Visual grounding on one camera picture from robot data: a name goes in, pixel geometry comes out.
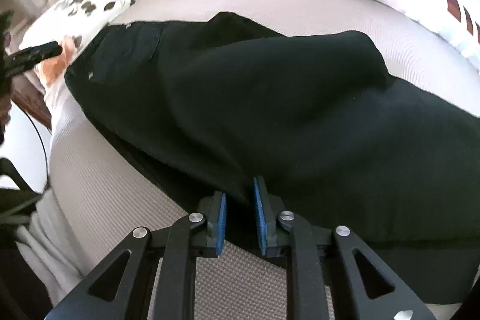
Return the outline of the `black pants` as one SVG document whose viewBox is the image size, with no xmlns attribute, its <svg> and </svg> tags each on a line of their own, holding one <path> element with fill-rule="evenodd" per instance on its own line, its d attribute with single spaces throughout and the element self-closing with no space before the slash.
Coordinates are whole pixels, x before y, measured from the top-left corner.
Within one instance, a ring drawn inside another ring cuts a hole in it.
<svg viewBox="0 0 480 320">
<path fill-rule="evenodd" d="M 392 76 L 362 32 L 285 37 L 234 13 L 104 28 L 65 82 L 112 146 L 181 208 L 227 196 L 257 253 L 253 184 L 350 227 L 429 304 L 479 267 L 479 120 Z"/>
</svg>

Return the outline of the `floral white pillow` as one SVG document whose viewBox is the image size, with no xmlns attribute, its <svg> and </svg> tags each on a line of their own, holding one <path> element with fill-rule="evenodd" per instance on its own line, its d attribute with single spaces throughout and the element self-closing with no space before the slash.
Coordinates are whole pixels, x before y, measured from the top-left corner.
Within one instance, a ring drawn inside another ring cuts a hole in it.
<svg viewBox="0 0 480 320">
<path fill-rule="evenodd" d="M 98 32 L 138 0 L 58 0 L 27 29 L 20 48 L 56 41 L 63 53 L 41 62 L 27 73 L 45 93 Z"/>
</svg>

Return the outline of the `beige textured bed mattress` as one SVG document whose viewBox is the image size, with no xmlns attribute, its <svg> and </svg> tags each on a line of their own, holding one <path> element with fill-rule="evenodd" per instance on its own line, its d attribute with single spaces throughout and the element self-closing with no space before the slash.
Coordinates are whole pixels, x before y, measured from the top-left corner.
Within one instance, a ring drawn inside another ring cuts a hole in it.
<svg viewBox="0 0 480 320">
<path fill-rule="evenodd" d="M 139 0 L 52 90 L 51 319 L 477 319 L 479 75 L 370 0 Z"/>
</svg>

